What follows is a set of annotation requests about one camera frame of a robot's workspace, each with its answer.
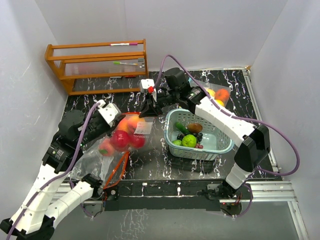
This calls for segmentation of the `red apple toy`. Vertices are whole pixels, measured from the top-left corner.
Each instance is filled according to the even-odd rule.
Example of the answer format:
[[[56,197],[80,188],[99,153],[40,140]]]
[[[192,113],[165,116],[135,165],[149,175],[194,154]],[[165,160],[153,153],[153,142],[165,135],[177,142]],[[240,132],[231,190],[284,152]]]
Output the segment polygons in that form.
[[[145,145],[146,139],[143,135],[133,134],[129,136],[129,145],[132,148],[140,149]]]

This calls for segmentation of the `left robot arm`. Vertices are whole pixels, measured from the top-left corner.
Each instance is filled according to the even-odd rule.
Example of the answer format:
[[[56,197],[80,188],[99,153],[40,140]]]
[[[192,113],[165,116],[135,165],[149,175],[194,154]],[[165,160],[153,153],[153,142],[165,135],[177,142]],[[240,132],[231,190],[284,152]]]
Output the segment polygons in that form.
[[[109,107],[90,111],[88,115],[80,110],[68,111],[58,124],[27,197],[12,217],[1,221],[1,230],[18,240],[49,240],[60,221],[73,209],[89,198],[99,199],[103,195],[103,182],[86,173],[73,189],[52,202],[61,183],[83,155],[81,146],[102,134],[110,135],[122,119],[119,110]]]

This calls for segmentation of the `orange pumpkin toy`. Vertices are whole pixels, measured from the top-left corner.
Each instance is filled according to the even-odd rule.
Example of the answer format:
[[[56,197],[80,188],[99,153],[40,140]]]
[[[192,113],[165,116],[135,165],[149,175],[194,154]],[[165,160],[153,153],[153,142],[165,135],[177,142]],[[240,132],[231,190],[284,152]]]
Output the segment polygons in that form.
[[[216,91],[215,93],[215,99],[221,100],[222,102],[227,102],[229,100],[230,93],[228,90],[221,88]]]

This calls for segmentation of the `blue zipper plastic bag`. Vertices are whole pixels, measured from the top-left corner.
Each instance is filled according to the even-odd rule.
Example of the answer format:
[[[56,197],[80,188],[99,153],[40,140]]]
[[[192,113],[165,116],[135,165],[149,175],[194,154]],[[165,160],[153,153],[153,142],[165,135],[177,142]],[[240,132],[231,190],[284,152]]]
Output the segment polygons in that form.
[[[231,94],[231,90],[228,87],[200,80],[197,81],[208,92],[209,99],[214,99],[219,108],[226,107]]]

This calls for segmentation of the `orange yellow peach toy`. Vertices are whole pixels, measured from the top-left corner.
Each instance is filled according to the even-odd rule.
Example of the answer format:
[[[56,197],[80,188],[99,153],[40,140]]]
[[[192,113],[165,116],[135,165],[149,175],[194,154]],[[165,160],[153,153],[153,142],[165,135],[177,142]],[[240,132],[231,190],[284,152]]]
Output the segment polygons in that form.
[[[140,118],[138,115],[126,115],[120,123],[117,125],[117,130],[125,131],[128,134],[133,134],[136,131],[137,125],[139,122],[145,122],[143,118]]]

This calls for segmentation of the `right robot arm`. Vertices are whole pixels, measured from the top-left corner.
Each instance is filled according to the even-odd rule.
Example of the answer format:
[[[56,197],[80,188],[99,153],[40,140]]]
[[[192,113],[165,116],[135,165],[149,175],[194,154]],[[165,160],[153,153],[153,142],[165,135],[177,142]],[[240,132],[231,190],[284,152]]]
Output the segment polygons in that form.
[[[241,120],[219,105],[198,81],[195,86],[191,86],[178,67],[167,70],[165,80],[168,87],[162,88],[160,93],[152,79],[140,81],[139,88],[145,94],[145,102],[139,116],[157,117],[163,113],[164,107],[178,104],[226,134],[238,150],[234,156],[234,165],[218,190],[223,196],[235,198],[240,194],[247,177],[270,152],[269,129],[262,124],[255,126],[251,120]]]

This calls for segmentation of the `yellow pear toy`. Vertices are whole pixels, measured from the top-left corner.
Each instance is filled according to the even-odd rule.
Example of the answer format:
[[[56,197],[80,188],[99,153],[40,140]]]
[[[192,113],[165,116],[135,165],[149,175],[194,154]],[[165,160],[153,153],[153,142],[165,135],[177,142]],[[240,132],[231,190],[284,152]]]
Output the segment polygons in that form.
[[[215,98],[216,92],[215,92],[214,90],[208,88],[206,91],[209,93],[209,95],[210,95],[212,98]]]

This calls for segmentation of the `pink red dragonfruit toy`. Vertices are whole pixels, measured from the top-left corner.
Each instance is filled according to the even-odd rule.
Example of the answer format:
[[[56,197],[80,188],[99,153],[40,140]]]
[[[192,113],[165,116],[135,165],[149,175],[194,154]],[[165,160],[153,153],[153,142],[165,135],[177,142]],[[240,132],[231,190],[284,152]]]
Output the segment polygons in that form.
[[[129,134],[122,130],[116,130],[110,138],[110,143],[118,152],[125,152],[129,148]]]

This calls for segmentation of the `pink fruit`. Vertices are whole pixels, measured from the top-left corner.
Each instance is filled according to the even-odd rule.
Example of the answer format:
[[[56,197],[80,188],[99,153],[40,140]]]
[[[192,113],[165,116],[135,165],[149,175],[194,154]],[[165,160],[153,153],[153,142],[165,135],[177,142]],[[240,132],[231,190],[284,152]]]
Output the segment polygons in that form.
[[[105,138],[99,145],[98,151],[102,156],[110,157],[114,155],[115,148],[112,146],[111,140],[109,138]]]

